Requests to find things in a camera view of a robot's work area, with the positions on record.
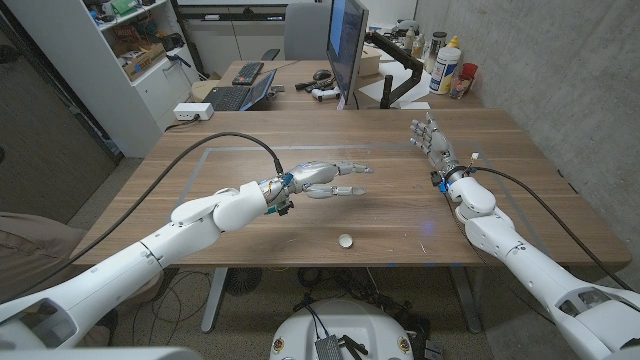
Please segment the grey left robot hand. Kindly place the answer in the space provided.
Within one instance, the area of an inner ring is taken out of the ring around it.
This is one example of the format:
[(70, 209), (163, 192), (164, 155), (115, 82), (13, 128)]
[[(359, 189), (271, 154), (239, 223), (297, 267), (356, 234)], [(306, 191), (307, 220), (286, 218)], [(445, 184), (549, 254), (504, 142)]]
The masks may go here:
[(332, 186), (330, 182), (337, 176), (351, 173), (371, 174), (374, 170), (366, 165), (353, 162), (311, 161), (292, 168), (287, 175), (291, 181), (287, 184), (290, 193), (305, 193), (312, 199), (325, 199), (332, 196), (363, 195), (366, 189), (352, 186)]

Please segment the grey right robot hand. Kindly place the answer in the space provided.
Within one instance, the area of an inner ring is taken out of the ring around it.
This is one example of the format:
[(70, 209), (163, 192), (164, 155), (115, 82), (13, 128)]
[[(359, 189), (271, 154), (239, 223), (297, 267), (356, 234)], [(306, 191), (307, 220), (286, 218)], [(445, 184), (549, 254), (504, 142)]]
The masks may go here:
[(414, 119), (410, 130), (414, 133), (410, 143), (427, 155), (435, 170), (446, 173), (459, 165), (452, 144), (429, 113), (425, 121)]

